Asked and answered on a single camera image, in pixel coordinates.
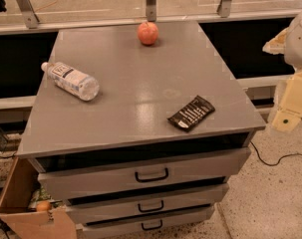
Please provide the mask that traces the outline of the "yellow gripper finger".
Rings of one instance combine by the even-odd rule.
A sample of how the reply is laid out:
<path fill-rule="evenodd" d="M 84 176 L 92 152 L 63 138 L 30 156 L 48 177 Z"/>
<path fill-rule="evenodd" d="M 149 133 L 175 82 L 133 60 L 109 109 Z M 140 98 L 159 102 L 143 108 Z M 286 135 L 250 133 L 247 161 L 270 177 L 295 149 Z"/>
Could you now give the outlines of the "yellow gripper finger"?
<path fill-rule="evenodd" d="M 283 54 L 285 51 L 286 36 L 287 29 L 283 29 L 263 46 L 262 51 L 272 55 Z"/>
<path fill-rule="evenodd" d="M 302 120 L 302 71 L 286 81 L 286 88 L 277 107 L 272 127 L 283 132 L 292 131 Z"/>

